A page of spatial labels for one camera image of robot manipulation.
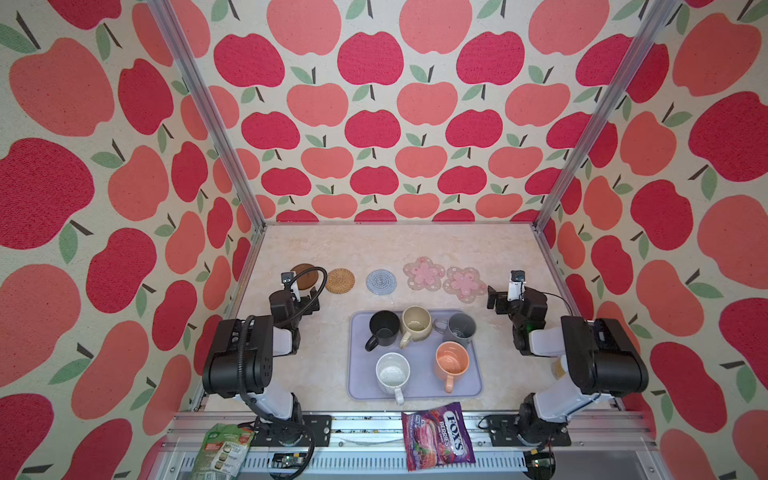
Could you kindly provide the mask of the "corner aluminium post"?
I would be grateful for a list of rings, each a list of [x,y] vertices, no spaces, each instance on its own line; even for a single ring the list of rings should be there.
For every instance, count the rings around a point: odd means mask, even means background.
[[[560,204],[562,197],[575,178],[581,163],[587,158],[588,153],[610,120],[612,112],[623,99],[631,81],[635,78],[637,71],[651,51],[659,33],[665,28],[669,19],[674,15],[676,8],[680,5],[681,1],[672,0],[655,1],[651,5],[637,34],[631,41],[627,53],[618,65],[613,79],[598,101],[597,108],[587,123],[575,149],[568,155],[568,159],[557,181],[551,192],[547,195],[536,220],[533,222],[532,229],[534,233],[543,233],[546,224],[552,218],[556,207]]]
[[[246,213],[256,232],[263,234],[266,229],[265,218],[250,187],[240,157],[230,141],[213,96],[200,73],[172,3],[149,0],[148,5]]]

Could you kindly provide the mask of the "black mug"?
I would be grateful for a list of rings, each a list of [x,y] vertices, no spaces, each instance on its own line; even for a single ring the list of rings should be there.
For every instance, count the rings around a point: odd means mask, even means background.
[[[396,313],[388,310],[375,312],[370,321],[369,329],[371,337],[365,344],[367,352],[373,351],[376,347],[390,346],[398,337],[400,329],[400,319]]]

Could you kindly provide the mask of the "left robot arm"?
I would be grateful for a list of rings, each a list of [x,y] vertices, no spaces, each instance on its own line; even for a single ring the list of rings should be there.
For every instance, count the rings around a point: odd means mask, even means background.
[[[318,296],[316,289],[300,298],[280,290],[269,297],[268,315],[222,321],[203,368],[207,394],[239,398],[256,415],[255,427],[283,446],[329,443],[332,418],[304,414],[297,396],[274,379],[274,359],[298,352],[299,322],[319,309]]]

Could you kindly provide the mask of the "yellow jar white lid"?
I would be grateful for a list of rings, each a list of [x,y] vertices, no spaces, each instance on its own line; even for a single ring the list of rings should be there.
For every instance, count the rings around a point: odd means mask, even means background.
[[[556,380],[568,375],[568,364],[565,355],[560,356],[553,364],[551,368],[552,374]]]

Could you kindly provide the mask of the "aluminium front rail frame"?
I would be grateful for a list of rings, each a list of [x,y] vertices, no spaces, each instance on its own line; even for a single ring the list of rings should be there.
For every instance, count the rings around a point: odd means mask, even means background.
[[[309,466],[298,479],[528,479],[525,457],[535,447],[494,444],[501,432],[477,428],[490,415],[506,411],[467,411],[464,419],[476,462],[408,472],[401,416],[395,411],[310,412],[331,418],[330,433],[322,433]],[[147,479],[189,479],[205,434],[215,424],[254,420],[245,411],[178,414],[166,440],[150,464]],[[542,445],[536,453],[545,464],[554,457],[553,479],[673,479],[642,414],[617,410],[588,410],[567,428],[569,446]],[[306,447],[255,446],[237,479],[271,479],[279,470],[279,454],[305,454]]]

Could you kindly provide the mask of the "purple Fox's candy bag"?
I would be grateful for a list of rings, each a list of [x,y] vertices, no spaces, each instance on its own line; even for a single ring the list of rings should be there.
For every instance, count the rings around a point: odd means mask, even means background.
[[[450,464],[475,464],[472,441],[461,404],[402,413],[406,465],[409,472]]]

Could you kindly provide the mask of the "brown wooden round coaster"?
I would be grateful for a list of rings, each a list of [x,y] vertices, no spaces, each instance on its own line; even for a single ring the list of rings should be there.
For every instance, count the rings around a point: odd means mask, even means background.
[[[298,276],[296,284],[300,291],[310,290],[319,279],[319,271],[316,270],[314,265],[309,263],[300,263],[292,267],[291,271]]]

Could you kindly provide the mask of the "cream beige mug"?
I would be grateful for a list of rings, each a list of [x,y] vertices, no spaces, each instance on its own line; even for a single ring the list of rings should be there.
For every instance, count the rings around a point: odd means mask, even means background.
[[[406,308],[400,321],[402,338],[399,347],[404,349],[410,343],[427,339],[432,329],[433,320],[428,310],[420,306]]]

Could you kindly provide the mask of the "right corner aluminium post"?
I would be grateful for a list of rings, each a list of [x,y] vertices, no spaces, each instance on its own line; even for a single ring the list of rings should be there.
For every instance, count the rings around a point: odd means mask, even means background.
[[[575,178],[581,163],[587,158],[588,153],[610,120],[612,112],[623,99],[631,81],[635,78],[637,71],[651,51],[659,33],[665,28],[669,19],[674,15],[676,8],[680,5],[681,1],[672,0],[655,1],[651,5],[637,34],[631,41],[627,53],[618,65],[613,79],[598,101],[597,108],[587,123],[575,149],[568,155],[568,159],[557,181],[551,192],[547,195],[536,220],[533,222],[532,229],[534,233],[543,233],[546,224],[552,218],[556,207],[560,204],[562,197]]]

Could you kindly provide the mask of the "lavender tray mat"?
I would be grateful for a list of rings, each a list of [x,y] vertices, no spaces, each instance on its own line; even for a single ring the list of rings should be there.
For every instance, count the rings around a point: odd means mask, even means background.
[[[347,391],[358,401],[393,399],[382,391],[376,378],[375,366],[378,359],[389,352],[403,355],[411,366],[411,375],[404,389],[404,398],[409,401],[437,398],[472,398],[483,390],[482,377],[477,363],[475,349],[467,347],[470,358],[468,371],[457,379],[451,394],[444,391],[444,383],[435,375],[435,353],[443,342],[443,334],[432,332],[423,340],[401,349],[398,343],[377,347],[368,352],[365,344],[371,336],[369,322],[372,311],[353,314],[350,320],[350,354],[348,362]]]

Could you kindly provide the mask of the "woven rattan round coaster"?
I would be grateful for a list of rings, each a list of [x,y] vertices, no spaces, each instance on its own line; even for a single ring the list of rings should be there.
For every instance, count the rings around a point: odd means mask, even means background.
[[[335,268],[328,273],[326,289],[333,294],[348,293],[355,285],[354,274],[346,268]]]

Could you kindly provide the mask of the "pink flower coaster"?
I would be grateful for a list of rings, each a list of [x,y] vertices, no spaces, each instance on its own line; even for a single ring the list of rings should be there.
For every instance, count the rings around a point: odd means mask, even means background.
[[[442,284],[443,290],[454,295],[463,303],[473,303],[478,297],[487,294],[487,285],[481,280],[477,269],[473,267],[450,267]]]
[[[430,258],[421,256],[407,263],[403,267],[403,273],[407,277],[407,285],[410,289],[438,291],[442,288],[446,269],[442,265],[435,264]]]

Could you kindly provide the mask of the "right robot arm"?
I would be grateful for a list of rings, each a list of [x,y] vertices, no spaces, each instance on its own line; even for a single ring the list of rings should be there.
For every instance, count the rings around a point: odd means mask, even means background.
[[[559,327],[548,328],[545,293],[522,286],[506,292],[488,287],[487,293],[487,307],[512,321],[522,355],[565,363],[565,374],[528,394],[515,414],[488,415],[478,423],[494,446],[569,446],[568,425],[577,412],[647,388],[647,367],[618,320],[563,316]]]

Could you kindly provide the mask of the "peach orange mug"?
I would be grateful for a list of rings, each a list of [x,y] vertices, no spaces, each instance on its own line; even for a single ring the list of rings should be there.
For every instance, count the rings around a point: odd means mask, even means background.
[[[438,346],[434,360],[435,375],[442,382],[444,391],[452,394],[457,379],[469,369],[468,351],[457,342],[445,341]]]

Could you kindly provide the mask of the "grey mug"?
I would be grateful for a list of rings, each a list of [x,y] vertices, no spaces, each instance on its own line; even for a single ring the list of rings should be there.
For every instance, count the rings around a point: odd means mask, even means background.
[[[443,335],[443,341],[452,341],[468,347],[476,334],[477,324],[471,316],[456,313],[450,318],[435,320],[433,329]]]

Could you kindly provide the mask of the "green snack packet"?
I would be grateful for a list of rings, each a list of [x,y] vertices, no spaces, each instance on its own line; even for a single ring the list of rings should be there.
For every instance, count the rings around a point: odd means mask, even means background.
[[[248,455],[254,431],[236,424],[214,425],[205,435],[191,478],[235,479]]]

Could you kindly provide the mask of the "left corner aluminium post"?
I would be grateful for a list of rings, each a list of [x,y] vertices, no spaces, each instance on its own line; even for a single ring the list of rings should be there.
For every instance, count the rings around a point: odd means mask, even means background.
[[[266,229],[265,218],[250,187],[240,157],[230,141],[213,96],[200,73],[172,3],[149,0],[148,5],[246,213],[256,232],[263,234]]]

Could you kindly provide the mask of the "white mug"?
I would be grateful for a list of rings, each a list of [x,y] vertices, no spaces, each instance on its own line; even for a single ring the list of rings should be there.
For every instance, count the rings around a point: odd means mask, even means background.
[[[405,402],[404,389],[411,374],[408,360],[399,353],[386,353],[378,359],[375,373],[382,392],[393,397],[396,403],[402,406]]]

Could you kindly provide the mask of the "grey woven round coaster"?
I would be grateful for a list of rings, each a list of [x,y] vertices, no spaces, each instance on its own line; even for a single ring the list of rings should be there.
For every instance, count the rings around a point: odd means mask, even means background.
[[[377,269],[367,276],[366,287],[375,295],[389,295],[396,290],[397,280],[392,272],[386,269]]]

